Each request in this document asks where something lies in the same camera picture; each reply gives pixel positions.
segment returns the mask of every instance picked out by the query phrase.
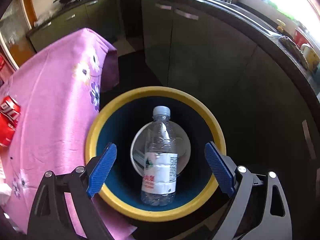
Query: plastic water bottle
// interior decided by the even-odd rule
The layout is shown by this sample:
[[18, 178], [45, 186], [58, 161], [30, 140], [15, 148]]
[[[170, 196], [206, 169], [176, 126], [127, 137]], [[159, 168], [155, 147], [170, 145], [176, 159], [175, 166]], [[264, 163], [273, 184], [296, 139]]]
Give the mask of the plastic water bottle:
[[146, 139], [141, 200], [148, 205], [165, 206], [172, 203], [176, 194], [176, 136], [169, 123], [168, 107], [155, 107], [153, 119]]

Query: bottle cap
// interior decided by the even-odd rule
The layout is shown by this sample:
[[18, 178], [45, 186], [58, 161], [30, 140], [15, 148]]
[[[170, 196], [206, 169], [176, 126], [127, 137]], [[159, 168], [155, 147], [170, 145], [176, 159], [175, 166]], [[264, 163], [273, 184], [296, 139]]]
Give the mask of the bottle cap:
[[166, 106], [156, 106], [153, 109], [153, 116], [156, 115], [165, 115], [167, 117], [170, 117], [170, 109]]

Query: yellow bucket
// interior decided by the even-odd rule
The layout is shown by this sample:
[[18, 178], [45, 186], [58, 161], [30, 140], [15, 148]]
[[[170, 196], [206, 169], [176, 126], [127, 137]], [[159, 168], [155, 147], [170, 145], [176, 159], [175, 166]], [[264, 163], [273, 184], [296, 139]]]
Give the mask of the yellow bucket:
[[[163, 207], [141, 202], [142, 178], [130, 160], [130, 145], [135, 134], [152, 120], [152, 109], [158, 105], [170, 108], [171, 120], [185, 130], [191, 143], [189, 163], [177, 177], [175, 199]], [[102, 199], [137, 220], [170, 221], [197, 210], [218, 187], [204, 157], [204, 146], [211, 140], [226, 155], [220, 125], [199, 100], [173, 88], [142, 87], [118, 96], [100, 111], [87, 136], [85, 162], [101, 154], [108, 142], [115, 143], [117, 159], [99, 193]]]

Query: red soda can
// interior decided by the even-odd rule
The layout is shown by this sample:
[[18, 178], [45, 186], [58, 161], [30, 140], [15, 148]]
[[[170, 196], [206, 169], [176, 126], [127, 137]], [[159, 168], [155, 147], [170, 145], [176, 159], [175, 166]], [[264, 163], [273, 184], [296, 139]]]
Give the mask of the red soda can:
[[10, 96], [6, 96], [0, 105], [0, 113], [9, 119], [14, 128], [17, 127], [20, 110], [21, 106]]
[[8, 147], [15, 131], [9, 118], [0, 113], [0, 146]]

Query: kitchen cabinet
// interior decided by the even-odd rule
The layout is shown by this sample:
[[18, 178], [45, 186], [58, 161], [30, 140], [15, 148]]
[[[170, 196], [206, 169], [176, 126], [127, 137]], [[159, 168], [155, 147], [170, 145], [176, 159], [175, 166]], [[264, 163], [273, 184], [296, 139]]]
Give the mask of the kitchen cabinet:
[[57, 25], [56, 40], [82, 28], [89, 27], [85, 5], [80, 5], [54, 19]]
[[215, 115], [256, 44], [230, 25], [186, 5], [173, 14], [168, 86], [202, 101]]
[[[297, 233], [305, 233], [310, 214], [315, 214], [310, 208], [318, 203], [314, 185], [320, 157], [320, 135], [307, 103], [282, 68], [258, 47], [224, 106], [219, 124], [228, 156], [251, 172], [277, 174], [293, 235], [303, 239]], [[313, 150], [308, 149], [308, 135]], [[297, 204], [301, 200], [308, 205]]]
[[120, 8], [126, 38], [141, 37], [141, 0], [120, 0]]
[[45, 24], [30, 35], [29, 39], [36, 52], [39, 52], [58, 39], [88, 26], [85, 5], [80, 5]]
[[57, 32], [58, 26], [55, 24], [55, 20], [48, 22], [41, 29], [34, 32], [29, 39], [36, 52], [55, 42], [57, 40]]
[[147, 66], [162, 85], [168, 82], [173, 4], [141, 0], [144, 49]]
[[89, 26], [107, 41], [120, 33], [116, 0], [93, 0], [85, 4]]

